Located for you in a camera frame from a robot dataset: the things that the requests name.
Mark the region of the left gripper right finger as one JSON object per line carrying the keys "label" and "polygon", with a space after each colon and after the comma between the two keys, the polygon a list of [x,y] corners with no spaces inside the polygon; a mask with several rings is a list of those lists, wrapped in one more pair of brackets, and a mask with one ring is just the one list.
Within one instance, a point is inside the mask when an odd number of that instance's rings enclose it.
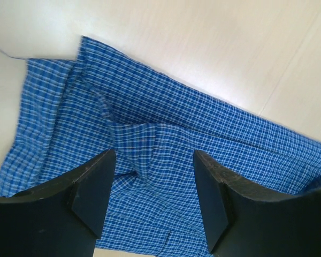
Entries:
{"label": "left gripper right finger", "polygon": [[321,256],[321,188],[281,193],[240,176],[197,150],[193,165],[214,256]]}

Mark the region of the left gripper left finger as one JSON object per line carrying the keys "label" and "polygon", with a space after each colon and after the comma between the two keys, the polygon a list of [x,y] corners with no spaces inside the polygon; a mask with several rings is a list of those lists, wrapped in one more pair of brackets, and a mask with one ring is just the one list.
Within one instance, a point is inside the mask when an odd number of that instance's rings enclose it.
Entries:
{"label": "left gripper left finger", "polygon": [[0,197],[0,256],[92,256],[116,166],[106,150],[45,183]]}

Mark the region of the blue plaid long sleeve shirt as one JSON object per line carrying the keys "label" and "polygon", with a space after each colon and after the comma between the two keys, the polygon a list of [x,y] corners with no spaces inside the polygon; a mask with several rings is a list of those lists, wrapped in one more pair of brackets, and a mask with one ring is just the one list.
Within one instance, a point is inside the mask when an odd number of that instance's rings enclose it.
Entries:
{"label": "blue plaid long sleeve shirt", "polygon": [[107,149],[117,156],[98,248],[208,256],[194,150],[265,187],[321,186],[321,143],[201,93],[88,37],[78,57],[28,59],[0,196],[53,179]]}

